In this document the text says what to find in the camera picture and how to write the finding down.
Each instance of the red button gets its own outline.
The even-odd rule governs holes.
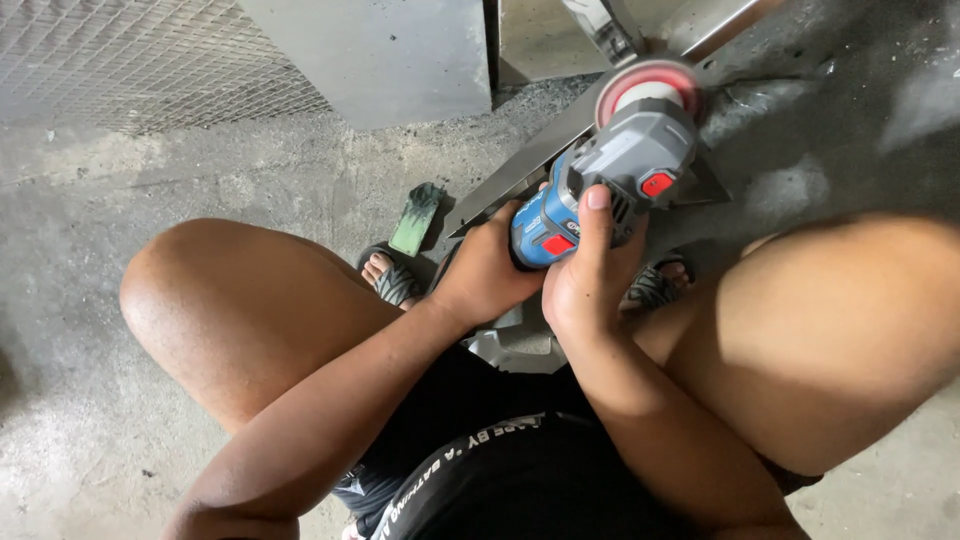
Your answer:
[[[573,242],[564,238],[562,234],[557,234],[552,238],[547,238],[541,244],[543,249],[550,253],[550,255],[559,255],[564,251],[573,247]]]
[[[640,185],[640,191],[647,197],[656,197],[663,191],[673,185],[673,178],[666,173],[657,173],[654,176],[643,181]]]

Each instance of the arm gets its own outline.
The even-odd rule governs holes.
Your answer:
[[[551,268],[544,314],[624,463],[661,501],[717,538],[804,538],[754,453],[617,330],[644,227],[611,251],[610,193],[580,205],[577,254]]]
[[[472,231],[428,299],[291,388],[241,428],[180,503],[165,539],[288,540],[366,451],[440,353],[533,294],[507,251],[508,205]]]

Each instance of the metal mesh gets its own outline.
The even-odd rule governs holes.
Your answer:
[[[229,0],[0,0],[0,93],[131,135],[330,109]]]

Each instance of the leg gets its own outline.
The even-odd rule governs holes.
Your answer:
[[[219,219],[151,241],[120,306],[144,349],[231,432],[401,313],[326,248]]]
[[[816,476],[960,373],[960,233],[872,215],[768,240],[634,338],[758,452]]]

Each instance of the blue power tool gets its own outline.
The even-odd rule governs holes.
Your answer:
[[[693,162],[698,108],[693,75],[682,64],[640,62],[612,79],[598,100],[597,134],[567,148],[547,186],[514,216],[517,268],[544,268],[576,251],[580,196],[594,184],[611,191],[613,247],[626,242],[638,217],[669,198]]]

